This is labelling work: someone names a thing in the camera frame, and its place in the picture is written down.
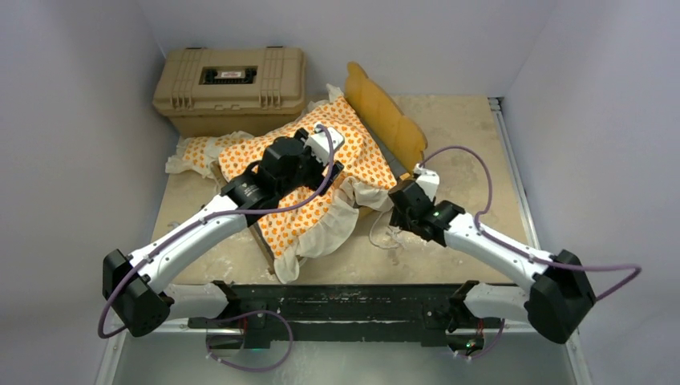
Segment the orange patterned white blanket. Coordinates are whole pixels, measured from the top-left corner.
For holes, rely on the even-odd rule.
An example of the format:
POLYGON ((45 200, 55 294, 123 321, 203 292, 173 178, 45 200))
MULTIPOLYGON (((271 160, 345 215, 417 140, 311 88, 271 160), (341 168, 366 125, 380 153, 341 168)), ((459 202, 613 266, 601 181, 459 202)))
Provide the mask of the orange patterned white blanket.
POLYGON ((327 100, 309 103, 307 113, 292 123, 263 136, 234 132, 222 136, 218 161, 223 175, 232 179, 260 160, 265 148, 280 136, 291 137, 299 129, 311 131, 321 123, 334 128, 345 139, 335 152, 344 169, 322 196, 305 206, 285 213, 262 217, 255 225, 273 255, 273 269, 282 283, 295 281, 303 257, 323 257, 333 253, 352 234, 359 210, 385 212, 391 208, 387 197, 396 184, 390 159, 361 123, 339 87, 327 85, 327 100))

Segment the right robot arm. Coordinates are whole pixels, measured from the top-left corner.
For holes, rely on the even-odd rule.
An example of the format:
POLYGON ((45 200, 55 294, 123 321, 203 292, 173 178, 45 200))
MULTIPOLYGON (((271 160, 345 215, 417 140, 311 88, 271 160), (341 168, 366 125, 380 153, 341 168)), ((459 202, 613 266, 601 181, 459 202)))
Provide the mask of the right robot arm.
POLYGON ((450 305, 456 324, 470 326, 479 318, 525 322, 547 340, 564 344, 595 305, 585 267, 574 253, 552 254, 518 242, 461 206, 430 198, 414 179, 399 182, 388 196, 392 226, 465 253, 512 281, 512 286, 473 285, 450 305))

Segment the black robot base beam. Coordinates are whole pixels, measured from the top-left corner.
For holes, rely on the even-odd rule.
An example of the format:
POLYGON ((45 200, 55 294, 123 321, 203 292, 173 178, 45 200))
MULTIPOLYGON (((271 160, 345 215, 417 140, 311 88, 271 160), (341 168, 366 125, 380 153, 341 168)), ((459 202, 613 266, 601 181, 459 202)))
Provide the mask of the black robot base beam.
POLYGON ((417 342, 423 347, 465 348, 480 326, 496 329, 497 317, 477 318, 463 306, 464 284, 227 285, 228 304, 214 318, 192 317, 191 329, 235 330, 248 349, 273 341, 417 342))

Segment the wooden pet bed frame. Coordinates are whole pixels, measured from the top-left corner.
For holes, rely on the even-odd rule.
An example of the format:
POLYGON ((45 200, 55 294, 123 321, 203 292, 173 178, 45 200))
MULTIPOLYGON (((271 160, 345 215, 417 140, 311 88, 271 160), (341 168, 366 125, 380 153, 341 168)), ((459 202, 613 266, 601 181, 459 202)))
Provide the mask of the wooden pet bed frame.
MULTIPOLYGON (((347 69, 349 76, 341 91, 361 123, 377 141, 382 153, 390 159, 390 167, 397 182, 398 178, 411 172, 423 158, 427 147, 426 137, 419 126, 403 114, 394 100, 357 63, 349 63, 347 69)), ((375 210, 361 208, 358 222, 373 211, 375 210)))

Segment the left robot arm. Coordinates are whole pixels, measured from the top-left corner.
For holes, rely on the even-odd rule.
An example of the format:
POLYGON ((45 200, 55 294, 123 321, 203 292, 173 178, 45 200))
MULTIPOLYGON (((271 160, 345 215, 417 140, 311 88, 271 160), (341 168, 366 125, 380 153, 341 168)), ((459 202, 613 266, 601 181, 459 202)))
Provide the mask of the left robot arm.
POLYGON ((312 132, 280 136, 262 158, 232 178, 198 213, 158 240, 129 254, 114 249, 103 258, 106 302, 97 335, 151 333, 169 320, 179 299, 167 294, 172 280, 215 245, 270 214, 287 213, 324 195, 339 173, 335 153, 345 143, 335 128, 317 123, 312 132))

